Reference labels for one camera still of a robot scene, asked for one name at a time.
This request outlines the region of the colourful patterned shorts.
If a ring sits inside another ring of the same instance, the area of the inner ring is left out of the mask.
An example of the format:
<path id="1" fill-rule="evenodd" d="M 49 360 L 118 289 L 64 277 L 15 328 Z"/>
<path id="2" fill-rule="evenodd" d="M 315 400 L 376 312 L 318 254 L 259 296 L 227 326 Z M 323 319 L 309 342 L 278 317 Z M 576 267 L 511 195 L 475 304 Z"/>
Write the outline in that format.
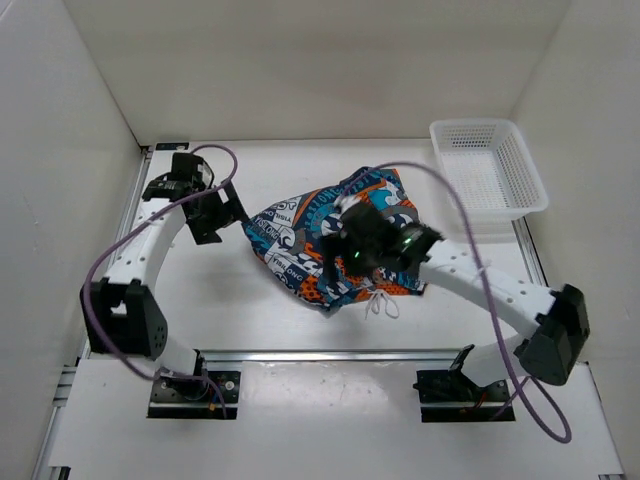
<path id="1" fill-rule="evenodd" d="M 366 174 L 367 169 L 359 168 L 336 185 L 280 200 L 242 224 L 254 254 L 276 279 L 298 299 L 323 312 L 365 302 L 367 313 L 377 313 L 381 299 L 421 296 L 427 286 L 416 273 L 395 273 L 382 267 L 370 276 L 348 275 L 341 258 L 336 259 L 335 284 L 329 284 L 323 275 L 321 238 L 342 227 L 334 203 L 343 192 L 373 206 L 397 227 L 419 219 L 397 170 Z"/>

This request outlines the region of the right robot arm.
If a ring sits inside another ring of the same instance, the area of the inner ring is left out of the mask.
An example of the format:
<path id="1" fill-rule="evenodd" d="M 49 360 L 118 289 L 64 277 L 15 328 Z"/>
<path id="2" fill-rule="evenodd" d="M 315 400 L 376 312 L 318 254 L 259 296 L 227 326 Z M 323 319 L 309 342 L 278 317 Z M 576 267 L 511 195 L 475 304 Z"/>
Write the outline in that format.
<path id="1" fill-rule="evenodd" d="M 553 290 L 477 266 L 469 248 L 420 222 L 399 227 L 354 196 L 339 198 L 334 208 L 339 229 L 320 241 L 329 283 L 338 281 L 340 268 L 349 276 L 408 274 L 495 311 L 514 329 L 506 340 L 458 353 L 448 369 L 455 396 L 470 400 L 510 372 L 552 386 L 567 383 L 590 335 L 581 290 L 570 284 Z"/>

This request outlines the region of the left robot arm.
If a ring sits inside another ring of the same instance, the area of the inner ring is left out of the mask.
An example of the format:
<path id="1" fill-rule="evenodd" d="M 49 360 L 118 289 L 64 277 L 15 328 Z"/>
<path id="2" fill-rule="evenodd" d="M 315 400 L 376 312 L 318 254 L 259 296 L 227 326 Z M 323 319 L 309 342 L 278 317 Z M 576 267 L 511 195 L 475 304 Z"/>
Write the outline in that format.
<path id="1" fill-rule="evenodd" d="M 206 245 L 247 219 L 230 177 L 217 182 L 197 150 L 174 152 L 170 170 L 143 191 L 136 225 L 95 261 L 80 289 L 92 352 L 115 356 L 145 380 L 175 379 L 188 400 L 205 396 L 210 377 L 203 356 L 169 334 L 155 286 L 182 229 Z"/>

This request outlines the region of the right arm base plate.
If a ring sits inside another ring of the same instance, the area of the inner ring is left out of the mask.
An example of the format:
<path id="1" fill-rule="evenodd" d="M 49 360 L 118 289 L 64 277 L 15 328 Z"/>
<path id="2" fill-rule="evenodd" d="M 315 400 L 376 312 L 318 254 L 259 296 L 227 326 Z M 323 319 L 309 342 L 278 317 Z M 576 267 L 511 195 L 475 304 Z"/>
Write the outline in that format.
<path id="1" fill-rule="evenodd" d="M 448 370 L 418 370 L 413 388 L 418 393 L 423 423 L 514 422 L 505 380 L 485 387 L 456 378 Z"/>

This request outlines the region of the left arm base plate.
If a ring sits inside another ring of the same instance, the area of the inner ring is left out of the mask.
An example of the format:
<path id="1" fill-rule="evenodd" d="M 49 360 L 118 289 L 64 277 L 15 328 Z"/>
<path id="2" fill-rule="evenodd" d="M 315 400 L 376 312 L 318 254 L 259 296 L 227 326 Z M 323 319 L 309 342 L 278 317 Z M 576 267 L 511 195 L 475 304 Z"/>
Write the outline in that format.
<path id="1" fill-rule="evenodd" d="M 163 374 L 153 383 L 147 408 L 150 419 L 235 420 L 241 387 L 241 371 L 206 367 L 210 383 L 172 378 Z"/>

